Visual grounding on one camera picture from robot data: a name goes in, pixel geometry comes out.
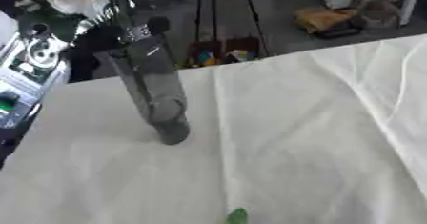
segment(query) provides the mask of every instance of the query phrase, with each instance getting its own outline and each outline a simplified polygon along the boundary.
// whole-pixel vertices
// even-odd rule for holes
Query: table
[[[0,223],[427,223],[427,36],[182,71],[158,142],[118,78],[58,88],[0,173]]]

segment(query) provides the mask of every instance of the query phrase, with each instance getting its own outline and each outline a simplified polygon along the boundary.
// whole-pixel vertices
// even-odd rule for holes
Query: small green object
[[[249,215],[245,209],[236,209],[227,217],[227,224],[248,224]]]

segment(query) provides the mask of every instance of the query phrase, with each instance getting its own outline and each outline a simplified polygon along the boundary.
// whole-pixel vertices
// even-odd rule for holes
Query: tripod leg
[[[216,0],[212,0],[212,17],[213,17],[213,40],[218,41],[218,22],[216,12]]]
[[[197,0],[197,14],[195,17],[195,42],[200,41],[200,21],[202,18],[202,0]]]
[[[249,3],[249,7],[251,9],[251,13],[253,15],[253,19],[255,21],[256,28],[257,28],[258,34],[259,34],[259,38],[261,39],[261,43],[262,43],[262,46],[264,48],[265,54],[267,56],[270,56],[269,50],[267,49],[267,43],[265,42],[264,32],[262,31],[261,24],[259,23],[259,15],[255,10],[254,1],[248,0],[248,3]]]

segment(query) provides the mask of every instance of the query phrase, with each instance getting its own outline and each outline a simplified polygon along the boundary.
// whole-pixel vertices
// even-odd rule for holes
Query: floor
[[[203,4],[201,37],[209,40],[212,38],[210,0],[204,0]],[[399,30],[365,31],[350,37],[321,40],[296,27],[293,16],[295,11],[302,8],[322,5],[322,0],[254,0],[254,4],[261,18],[270,55],[427,33],[427,18],[416,14],[410,25]],[[167,34],[169,42],[177,59],[183,60],[188,45],[194,40],[195,12],[195,0],[180,0],[160,4],[158,10],[141,13],[141,19],[156,15],[169,17],[172,22],[172,28]],[[246,0],[218,0],[218,34],[220,39],[257,35]],[[103,64],[96,77],[114,74],[110,64]]]

